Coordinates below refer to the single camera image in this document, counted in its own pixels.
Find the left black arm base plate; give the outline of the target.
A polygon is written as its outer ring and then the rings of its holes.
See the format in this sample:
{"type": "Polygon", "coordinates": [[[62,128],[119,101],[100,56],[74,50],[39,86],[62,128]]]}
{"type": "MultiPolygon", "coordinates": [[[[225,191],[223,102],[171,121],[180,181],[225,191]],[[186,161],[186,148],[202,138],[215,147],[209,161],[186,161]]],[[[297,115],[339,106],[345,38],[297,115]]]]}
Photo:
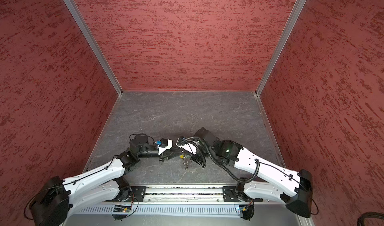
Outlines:
{"type": "Polygon", "coordinates": [[[132,200],[143,202],[146,190],[146,186],[130,186],[122,189],[114,199],[108,200],[108,202],[132,202],[132,200]]]}

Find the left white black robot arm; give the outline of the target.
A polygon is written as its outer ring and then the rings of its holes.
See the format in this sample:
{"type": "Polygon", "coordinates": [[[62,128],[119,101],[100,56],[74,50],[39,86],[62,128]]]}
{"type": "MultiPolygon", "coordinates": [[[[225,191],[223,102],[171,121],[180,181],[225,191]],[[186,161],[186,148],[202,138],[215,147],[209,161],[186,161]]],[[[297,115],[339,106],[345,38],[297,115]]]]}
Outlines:
{"type": "Polygon", "coordinates": [[[139,201],[143,193],[132,189],[125,175],[138,166],[141,158],[172,159],[184,153],[170,139],[155,141],[146,134],[130,136],[129,147],[114,155],[108,163],[86,173],[61,179],[49,179],[26,204],[25,216],[36,226],[60,226],[70,215],[103,201],[139,201]]]}

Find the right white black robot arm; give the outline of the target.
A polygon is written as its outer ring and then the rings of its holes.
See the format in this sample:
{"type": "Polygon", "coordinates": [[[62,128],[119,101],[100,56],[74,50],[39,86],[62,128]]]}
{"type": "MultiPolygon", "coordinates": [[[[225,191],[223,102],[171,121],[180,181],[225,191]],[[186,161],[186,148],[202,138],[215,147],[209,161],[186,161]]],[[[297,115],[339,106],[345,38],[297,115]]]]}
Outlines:
{"type": "Polygon", "coordinates": [[[201,128],[194,136],[181,136],[176,144],[202,160],[210,158],[243,185],[247,197],[262,197],[262,189],[257,188],[255,183],[256,178],[260,178],[273,185],[268,200],[285,204],[289,211],[303,218],[314,215],[312,207],[316,203],[313,199],[313,177],[309,171],[302,169],[297,172],[273,164],[239,143],[217,138],[206,128],[201,128]]]}

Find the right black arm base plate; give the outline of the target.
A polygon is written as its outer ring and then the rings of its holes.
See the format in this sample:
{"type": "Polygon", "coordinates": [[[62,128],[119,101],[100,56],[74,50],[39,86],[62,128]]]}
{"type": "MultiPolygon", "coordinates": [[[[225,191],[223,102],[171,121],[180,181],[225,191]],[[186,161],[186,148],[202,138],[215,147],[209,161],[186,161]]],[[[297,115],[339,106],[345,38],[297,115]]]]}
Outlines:
{"type": "Polygon", "coordinates": [[[242,203],[260,203],[264,200],[261,198],[251,199],[243,191],[237,190],[235,186],[223,186],[223,199],[224,202],[242,202],[242,203]]]}

